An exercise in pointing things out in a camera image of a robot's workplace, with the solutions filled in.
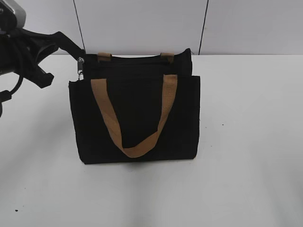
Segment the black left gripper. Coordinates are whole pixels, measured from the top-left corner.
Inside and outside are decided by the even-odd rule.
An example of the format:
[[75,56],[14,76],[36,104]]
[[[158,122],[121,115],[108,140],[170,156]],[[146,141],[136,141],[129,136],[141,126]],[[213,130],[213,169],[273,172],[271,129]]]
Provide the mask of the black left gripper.
[[[84,59],[85,52],[62,32],[46,37],[75,60]],[[45,88],[52,84],[53,74],[46,73],[39,63],[51,55],[51,41],[36,38],[12,38],[0,35],[0,74],[16,73]]]

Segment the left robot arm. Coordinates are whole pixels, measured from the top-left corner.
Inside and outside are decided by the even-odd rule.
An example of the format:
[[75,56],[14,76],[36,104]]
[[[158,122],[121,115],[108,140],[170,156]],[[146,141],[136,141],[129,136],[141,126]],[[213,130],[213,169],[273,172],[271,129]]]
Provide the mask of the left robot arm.
[[2,35],[12,38],[22,37],[49,40],[77,61],[78,77],[83,75],[83,64],[86,54],[84,49],[77,46],[62,32],[46,35],[25,30],[25,21],[26,12],[16,1],[2,0],[0,2],[0,33]]

